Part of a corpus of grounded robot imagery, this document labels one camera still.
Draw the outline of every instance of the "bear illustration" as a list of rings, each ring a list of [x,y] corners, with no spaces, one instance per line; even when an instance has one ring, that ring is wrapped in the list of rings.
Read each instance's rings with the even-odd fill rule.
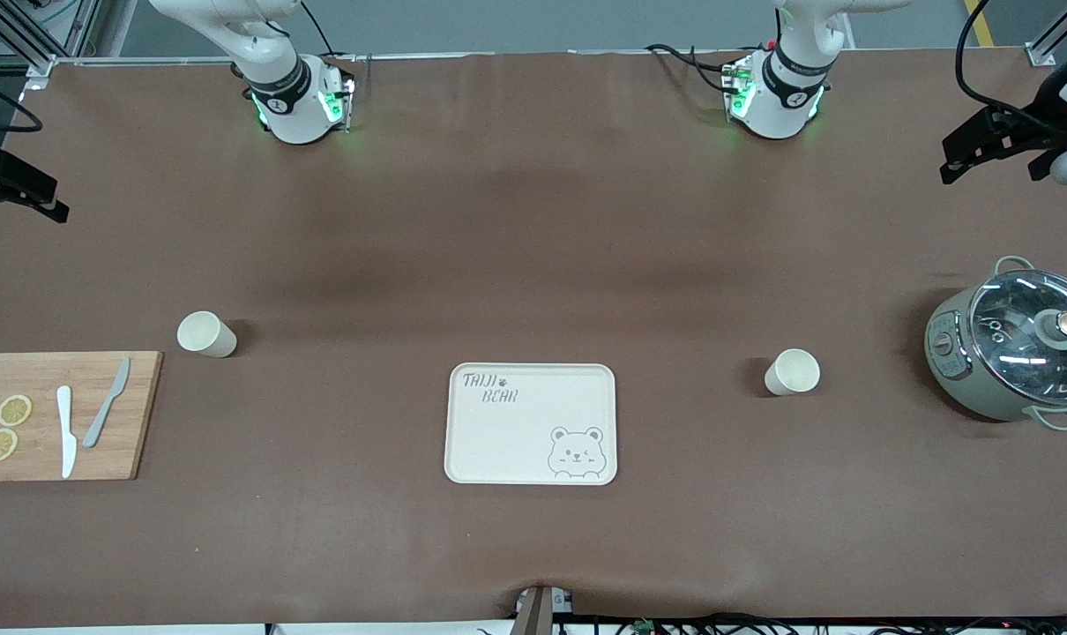
[[[607,467],[607,458],[601,447],[601,429],[569,431],[557,427],[550,436],[553,439],[550,470],[557,477],[585,478],[586,475],[601,475]]]

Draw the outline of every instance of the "wooden cutting board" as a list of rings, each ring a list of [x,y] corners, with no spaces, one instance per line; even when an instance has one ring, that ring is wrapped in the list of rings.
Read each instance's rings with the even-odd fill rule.
[[[83,436],[110,392],[122,359],[129,356],[126,390],[115,399],[95,447]],[[158,386],[161,353],[155,350],[98,353],[0,353],[0,406],[14,394],[33,401],[28,420],[12,430],[17,449],[0,461],[0,480],[62,480],[57,390],[69,385],[70,431],[79,439],[69,480],[131,479],[138,475],[149,408]]]

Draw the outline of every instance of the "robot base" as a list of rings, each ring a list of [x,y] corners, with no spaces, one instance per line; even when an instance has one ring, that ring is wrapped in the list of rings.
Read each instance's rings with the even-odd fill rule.
[[[726,64],[722,85],[736,90],[726,95],[728,120],[746,126],[750,132],[767,140],[787,140],[803,129],[808,120],[815,116],[824,89],[811,98],[810,108],[787,109],[780,97],[765,84],[762,68],[770,51],[754,51],[751,55]]]
[[[288,144],[312,144],[331,129],[349,130],[353,116],[353,80],[343,81],[341,69],[315,55],[300,55],[310,68],[310,89],[287,114],[272,112],[252,96],[259,111],[259,122],[280,141]]]

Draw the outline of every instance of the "control panel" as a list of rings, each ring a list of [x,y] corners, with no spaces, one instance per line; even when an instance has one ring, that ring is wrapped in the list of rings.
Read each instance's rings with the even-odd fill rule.
[[[752,55],[722,65],[722,85],[734,91],[726,94],[727,116],[743,120],[757,90],[752,80]]]
[[[960,313],[949,311],[933,318],[925,334],[929,363],[944,377],[960,381],[973,371],[973,360],[960,338]]]

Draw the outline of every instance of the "gray floor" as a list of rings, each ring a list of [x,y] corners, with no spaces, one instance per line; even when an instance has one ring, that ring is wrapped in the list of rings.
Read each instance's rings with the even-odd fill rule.
[[[334,48],[351,53],[749,47],[775,33],[767,0],[307,0]],[[856,15],[861,48],[950,48],[968,13],[961,0],[917,0]],[[323,49],[304,13],[282,20],[300,51]],[[139,0],[125,57],[214,55],[219,49]]]

